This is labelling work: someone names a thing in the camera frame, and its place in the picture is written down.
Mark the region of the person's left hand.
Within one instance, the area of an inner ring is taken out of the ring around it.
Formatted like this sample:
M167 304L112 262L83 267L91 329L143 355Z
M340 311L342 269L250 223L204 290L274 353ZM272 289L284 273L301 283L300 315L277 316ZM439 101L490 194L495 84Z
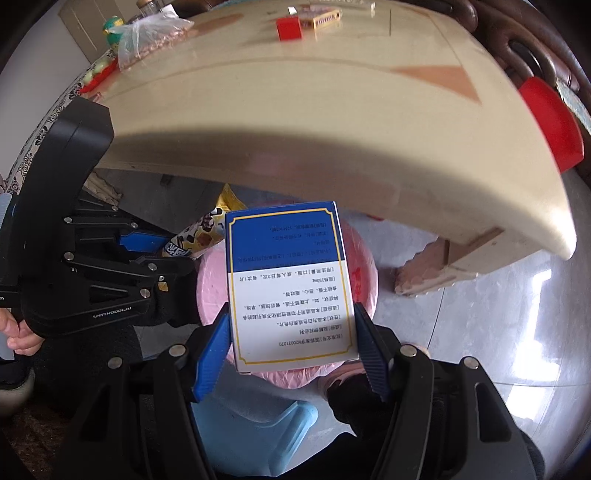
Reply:
M7 347L17 355L32 356L42 346L44 339L35 334L25 320L18 322L5 308L0 312L1 333L7 337Z

